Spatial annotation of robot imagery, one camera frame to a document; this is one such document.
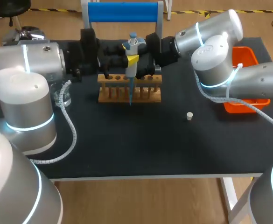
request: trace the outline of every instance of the orange tray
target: orange tray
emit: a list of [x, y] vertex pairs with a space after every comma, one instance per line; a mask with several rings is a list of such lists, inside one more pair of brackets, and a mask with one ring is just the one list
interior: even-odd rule
[[[233, 47], [232, 53], [233, 66], [237, 67], [239, 63], [243, 64], [243, 67], [249, 67], [259, 64], [252, 49], [249, 47]], [[243, 99], [245, 102], [262, 110], [265, 106], [270, 104], [269, 99]], [[254, 110], [240, 103], [225, 102], [224, 108], [228, 113], [255, 113]]]

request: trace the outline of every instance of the white table leg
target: white table leg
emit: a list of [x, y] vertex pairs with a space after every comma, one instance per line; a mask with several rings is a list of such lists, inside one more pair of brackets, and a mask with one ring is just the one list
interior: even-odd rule
[[250, 183], [243, 195], [237, 200], [233, 180], [231, 177], [220, 178], [224, 190], [224, 198], [229, 212], [229, 224], [239, 224], [248, 214], [248, 196], [256, 181], [256, 178]]
[[237, 195], [231, 177], [220, 178], [222, 188], [224, 190], [225, 204], [228, 212], [230, 212], [237, 203]]

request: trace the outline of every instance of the metal frame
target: metal frame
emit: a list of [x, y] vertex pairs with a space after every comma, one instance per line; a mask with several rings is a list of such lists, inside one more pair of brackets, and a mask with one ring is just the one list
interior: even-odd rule
[[[88, 2], [90, 0], [81, 0], [82, 7], [82, 17], [84, 21], [84, 28], [91, 28], [91, 22], [89, 22], [89, 10], [88, 10]], [[157, 22], [155, 28], [156, 34], [162, 39], [163, 32], [163, 1], [157, 2]]]

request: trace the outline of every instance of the blue bar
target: blue bar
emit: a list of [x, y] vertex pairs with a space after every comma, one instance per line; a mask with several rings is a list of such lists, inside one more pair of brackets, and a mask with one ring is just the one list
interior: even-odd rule
[[89, 2], [89, 22], [157, 22], [157, 2]]

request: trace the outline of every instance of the wooden floor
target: wooden floor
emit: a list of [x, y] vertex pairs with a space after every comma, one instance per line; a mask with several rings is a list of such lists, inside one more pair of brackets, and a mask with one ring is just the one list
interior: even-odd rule
[[[272, 9], [273, 0], [173, 0], [173, 10]], [[79, 0], [32, 0], [36, 8], [80, 10]], [[273, 14], [239, 14], [245, 37], [262, 37], [273, 59]], [[81, 14], [27, 12], [20, 16], [23, 26], [37, 26], [49, 39], [79, 39]], [[197, 14], [174, 14], [164, 21], [163, 36], [174, 35], [196, 21]], [[145, 37], [154, 24], [94, 24], [98, 38], [128, 38], [130, 31]], [[8, 19], [0, 19], [0, 38], [9, 30]], [[234, 178], [238, 197], [249, 178]], [[64, 203], [63, 224], [225, 224], [225, 205], [217, 179], [170, 179], [60, 182]]]

